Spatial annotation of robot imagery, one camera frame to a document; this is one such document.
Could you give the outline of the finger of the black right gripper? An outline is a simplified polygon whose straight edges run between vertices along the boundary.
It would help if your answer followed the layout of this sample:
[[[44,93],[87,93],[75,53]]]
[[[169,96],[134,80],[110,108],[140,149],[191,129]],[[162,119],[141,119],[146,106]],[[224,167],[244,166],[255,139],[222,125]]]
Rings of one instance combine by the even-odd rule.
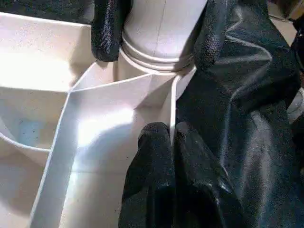
[[[91,50],[103,62],[118,59],[124,22],[132,8],[131,0],[96,0],[91,24]]]
[[[233,0],[208,0],[204,9],[201,31],[194,45],[194,63],[205,70],[215,63],[224,44]]]

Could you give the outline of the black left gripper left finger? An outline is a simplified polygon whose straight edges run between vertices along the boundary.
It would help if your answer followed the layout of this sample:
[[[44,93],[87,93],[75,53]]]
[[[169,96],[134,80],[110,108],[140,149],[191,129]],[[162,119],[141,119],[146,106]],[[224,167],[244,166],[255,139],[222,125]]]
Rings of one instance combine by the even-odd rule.
[[[138,151],[125,177],[120,228],[170,228],[175,204],[175,173],[169,130],[162,122],[143,127]]]

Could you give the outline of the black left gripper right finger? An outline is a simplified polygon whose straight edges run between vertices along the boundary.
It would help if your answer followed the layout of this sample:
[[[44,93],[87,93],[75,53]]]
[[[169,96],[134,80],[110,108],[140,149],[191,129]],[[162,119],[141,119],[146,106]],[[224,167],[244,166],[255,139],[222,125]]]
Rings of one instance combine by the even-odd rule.
[[[246,228],[232,184],[199,133],[176,125],[174,141],[177,217],[181,228]]]

